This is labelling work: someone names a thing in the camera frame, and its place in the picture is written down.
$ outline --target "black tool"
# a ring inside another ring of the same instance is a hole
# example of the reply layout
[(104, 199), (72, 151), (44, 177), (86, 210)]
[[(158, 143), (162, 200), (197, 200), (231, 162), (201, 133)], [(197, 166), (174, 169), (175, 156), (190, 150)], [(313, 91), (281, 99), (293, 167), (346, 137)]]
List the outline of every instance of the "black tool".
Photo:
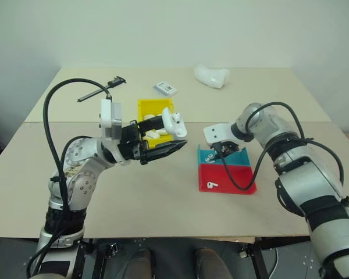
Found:
[[(122, 83), (127, 83), (125, 79), (123, 79), (122, 77), (119, 77), (119, 76), (116, 76), (114, 78), (114, 80), (112, 81), (109, 81), (107, 83), (107, 86), (105, 87), (106, 89), (110, 89), (110, 88), (114, 88)], [(92, 93), (89, 93), (88, 95), (85, 95), (84, 97), (81, 97), (79, 98), (77, 101), (78, 102), (82, 102), (82, 101), (85, 101), (86, 99), (89, 99), (90, 97), (93, 97), (99, 93), (101, 93), (103, 90), (102, 89), (99, 89), (99, 90), (96, 90), (96, 91), (93, 91)]]

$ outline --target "floor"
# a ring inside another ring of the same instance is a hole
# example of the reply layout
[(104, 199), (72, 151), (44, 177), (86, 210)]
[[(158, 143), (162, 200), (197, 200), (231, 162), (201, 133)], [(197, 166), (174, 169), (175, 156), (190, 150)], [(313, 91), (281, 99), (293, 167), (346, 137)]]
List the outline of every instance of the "floor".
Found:
[[(125, 264), (135, 251), (149, 248), (156, 258), (157, 279), (194, 279), (193, 252), (197, 248), (212, 248), (221, 256), (234, 279), (256, 278), (249, 258), (239, 257), (242, 244), (194, 238), (104, 239), (99, 243), (117, 243), (120, 252), (106, 265), (104, 279), (121, 279)], [(0, 279), (25, 279), (26, 263), (34, 253), (36, 243), (0, 238)], [(278, 249), (279, 262), (272, 279), (317, 279), (319, 264), (310, 242)], [(275, 251), (263, 251), (268, 271), (275, 262)], [(87, 255), (83, 279), (92, 276), (95, 254)]]

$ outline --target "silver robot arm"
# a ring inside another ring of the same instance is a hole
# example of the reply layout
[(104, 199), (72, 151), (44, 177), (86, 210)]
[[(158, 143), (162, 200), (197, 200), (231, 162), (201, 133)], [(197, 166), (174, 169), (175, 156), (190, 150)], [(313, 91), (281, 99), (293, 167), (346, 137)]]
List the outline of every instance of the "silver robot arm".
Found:
[(266, 107), (245, 124), (261, 107), (252, 103), (235, 121), (204, 128), (207, 143), (228, 151), (255, 138), (268, 154), (279, 178), (275, 182), (280, 204), (305, 217), (322, 278), (349, 278), (349, 197), (342, 184), (318, 154), (301, 141), (297, 133), (274, 108)]
[[(170, 114), (164, 110), (162, 116), (141, 122), (131, 121), (122, 127), (121, 107), (111, 99), (101, 100), (102, 137), (76, 138), (65, 153), (63, 172), (66, 177), (69, 210), (62, 222), (62, 233), (51, 245), (39, 265), (39, 278), (81, 278), (86, 247), (82, 243), (87, 206), (95, 190), (99, 175), (115, 164), (125, 166), (131, 160), (141, 164), (160, 159), (179, 150), (187, 141), (186, 128), (179, 113)], [(165, 142), (154, 149), (148, 148), (143, 140), (145, 132), (165, 128), (178, 140)], [(62, 213), (63, 201), (60, 192), (58, 172), (53, 173), (48, 183), (51, 193), (45, 226), (41, 229), (37, 251), (42, 249), (58, 231), (57, 225)]]

